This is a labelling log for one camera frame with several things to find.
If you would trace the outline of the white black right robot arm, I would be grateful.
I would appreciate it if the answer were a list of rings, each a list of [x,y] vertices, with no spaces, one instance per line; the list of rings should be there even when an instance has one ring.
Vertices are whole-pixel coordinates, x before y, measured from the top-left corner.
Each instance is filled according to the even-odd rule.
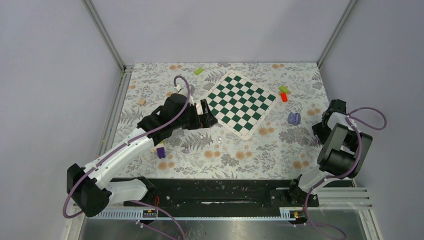
[[[317,165],[291,181],[284,196],[293,206],[301,205],[307,196],[335,180],[356,177],[373,142],[371,135],[358,130],[356,121],[347,113],[347,103],[340,99],[330,101],[312,132],[322,149]]]

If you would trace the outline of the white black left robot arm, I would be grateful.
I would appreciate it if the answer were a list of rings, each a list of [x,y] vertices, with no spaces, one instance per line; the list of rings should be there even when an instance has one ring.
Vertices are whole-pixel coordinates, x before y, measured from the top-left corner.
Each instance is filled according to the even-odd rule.
[[[139,201],[148,206],[155,192],[139,178],[112,181],[137,155],[148,152],[172,136],[173,131],[208,129],[218,120],[206,99],[193,103],[190,96],[174,93],[151,114],[142,118],[136,128],[117,146],[104,155],[79,166],[67,169],[67,197],[62,208],[65,218],[70,200],[87,217],[94,217],[106,207],[127,201]]]

